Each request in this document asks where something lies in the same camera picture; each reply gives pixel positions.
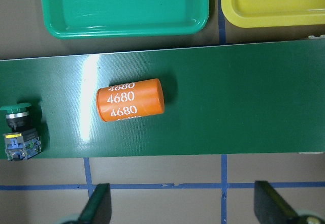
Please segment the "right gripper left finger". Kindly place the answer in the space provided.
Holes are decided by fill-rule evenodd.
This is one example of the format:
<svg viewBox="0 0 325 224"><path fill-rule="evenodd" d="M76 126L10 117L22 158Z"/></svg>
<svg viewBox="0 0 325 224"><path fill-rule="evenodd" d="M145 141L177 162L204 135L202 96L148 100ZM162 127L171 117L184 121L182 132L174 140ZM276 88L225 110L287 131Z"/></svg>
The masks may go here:
<svg viewBox="0 0 325 224"><path fill-rule="evenodd" d="M110 223L112 217L111 191L109 183L98 184L77 223Z"/></svg>

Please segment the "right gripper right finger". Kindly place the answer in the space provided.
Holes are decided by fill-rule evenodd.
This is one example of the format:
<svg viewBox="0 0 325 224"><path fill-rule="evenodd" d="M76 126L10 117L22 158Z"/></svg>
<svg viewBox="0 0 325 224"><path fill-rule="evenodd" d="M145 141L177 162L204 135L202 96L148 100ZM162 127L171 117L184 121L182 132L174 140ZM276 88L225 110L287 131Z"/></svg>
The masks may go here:
<svg viewBox="0 0 325 224"><path fill-rule="evenodd" d="M267 181L255 181L253 205L259 223L304 223L304 218Z"/></svg>

